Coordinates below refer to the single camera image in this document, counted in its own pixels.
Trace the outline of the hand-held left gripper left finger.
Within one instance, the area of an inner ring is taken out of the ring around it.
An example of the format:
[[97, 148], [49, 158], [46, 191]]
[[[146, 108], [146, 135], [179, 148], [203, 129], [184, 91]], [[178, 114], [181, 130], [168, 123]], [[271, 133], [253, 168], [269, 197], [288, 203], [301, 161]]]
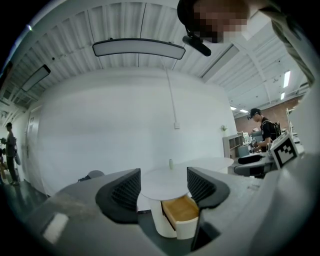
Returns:
[[58, 193], [59, 211], [78, 221], [138, 223], [141, 170], [121, 172], [80, 181]]

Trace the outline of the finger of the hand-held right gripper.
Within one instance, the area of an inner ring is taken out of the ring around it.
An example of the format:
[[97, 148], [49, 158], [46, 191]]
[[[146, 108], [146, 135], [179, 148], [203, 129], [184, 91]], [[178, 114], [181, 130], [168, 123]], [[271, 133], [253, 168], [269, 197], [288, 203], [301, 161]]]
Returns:
[[274, 167], [274, 162], [268, 159], [260, 159], [259, 161], [239, 164], [236, 163], [233, 172], [240, 176], [245, 177], [263, 177], [266, 173], [270, 172]]
[[263, 154], [251, 154], [251, 155], [248, 155], [248, 156], [239, 157], [238, 158], [238, 163], [240, 165], [247, 165], [247, 164], [259, 162], [261, 159], [263, 159], [265, 157], [266, 156], [263, 155]]

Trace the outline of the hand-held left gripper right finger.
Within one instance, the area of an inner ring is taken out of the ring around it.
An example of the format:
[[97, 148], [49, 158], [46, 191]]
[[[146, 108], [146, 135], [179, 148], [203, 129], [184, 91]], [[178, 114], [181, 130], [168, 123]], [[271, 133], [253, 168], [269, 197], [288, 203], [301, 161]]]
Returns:
[[259, 178], [188, 167], [187, 188], [200, 209], [242, 209], [258, 192]]

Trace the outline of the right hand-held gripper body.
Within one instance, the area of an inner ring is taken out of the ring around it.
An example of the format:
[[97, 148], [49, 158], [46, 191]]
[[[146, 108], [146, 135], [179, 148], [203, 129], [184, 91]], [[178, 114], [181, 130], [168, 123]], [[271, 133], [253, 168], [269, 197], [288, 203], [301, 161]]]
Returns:
[[284, 132], [266, 146], [266, 152], [269, 158], [273, 158], [276, 168], [280, 170], [301, 155], [304, 148], [301, 144], [296, 144], [288, 132]]

